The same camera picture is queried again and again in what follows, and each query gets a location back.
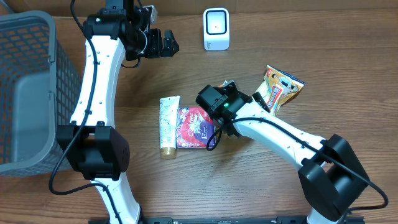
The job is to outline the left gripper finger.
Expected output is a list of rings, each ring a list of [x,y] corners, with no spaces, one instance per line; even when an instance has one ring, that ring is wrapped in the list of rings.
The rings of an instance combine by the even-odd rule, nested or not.
[[[173,35],[173,32],[171,30],[166,30],[165,31],[165,37],[163,39],[163,45],[164,44],[172,44],[174,47],[174,53],[177,53],[179,51],[179,45],[177,41],[175,40],[175,37]]]
[[[174,55],[174,47],[172,44],[164,44],[161,52],[161,57],[172,57]]]

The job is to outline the orange cream snack bag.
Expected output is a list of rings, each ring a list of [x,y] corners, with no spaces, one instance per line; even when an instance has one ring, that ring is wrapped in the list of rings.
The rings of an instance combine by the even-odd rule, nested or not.
[[[263,82],[256,90],[265,101],[271,114],[276,116],[280,107],[293,100],[305,86],[305,82],[293,75],[267,65]]]

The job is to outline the red purple tissue pack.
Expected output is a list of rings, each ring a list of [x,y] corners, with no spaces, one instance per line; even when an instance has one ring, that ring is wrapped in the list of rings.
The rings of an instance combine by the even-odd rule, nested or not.
[[[215,125],[201,107],[178,109],[176,142],[178,148],[206,148]]]

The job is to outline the white tube gold cap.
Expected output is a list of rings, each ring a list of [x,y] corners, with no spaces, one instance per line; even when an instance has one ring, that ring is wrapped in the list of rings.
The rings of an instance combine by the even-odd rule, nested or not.
[[[177,156],[176,130],[180,96],[160,99],[159,137],[162,159],[175,159]]]

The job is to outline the orange white sticker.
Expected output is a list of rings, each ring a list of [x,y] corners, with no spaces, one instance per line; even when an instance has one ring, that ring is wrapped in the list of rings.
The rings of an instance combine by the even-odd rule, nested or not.
[[[222,84],[218,85],[219,88],[223,88],[228,84],[228,81],[225,80]]]

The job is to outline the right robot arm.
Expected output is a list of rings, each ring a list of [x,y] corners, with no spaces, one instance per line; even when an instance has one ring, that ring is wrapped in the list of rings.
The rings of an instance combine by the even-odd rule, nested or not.
[[[249,96],[234,81],[207,85],[196,98],[222,133],[244,136],[268,147],[291,164],[312,211],[305,223],[348,223],[352,203],[368,186],[369,177],[346,139],[330,139],[301,131],[276,118],[259,92]]]

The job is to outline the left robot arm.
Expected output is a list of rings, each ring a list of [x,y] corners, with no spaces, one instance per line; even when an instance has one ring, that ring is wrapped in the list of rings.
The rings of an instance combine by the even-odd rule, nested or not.
[[[179,46],[171,30],[154,28],[157,10],[140,1],[107,1],[104,8],[78,24],[85,37],[86,60],[76,108],[56,139],[75,172],[99,192],[108,223],[144,223],[128,178],[129,144],[116,131],[114,103],[120,69],[142,58],[172,57]]]

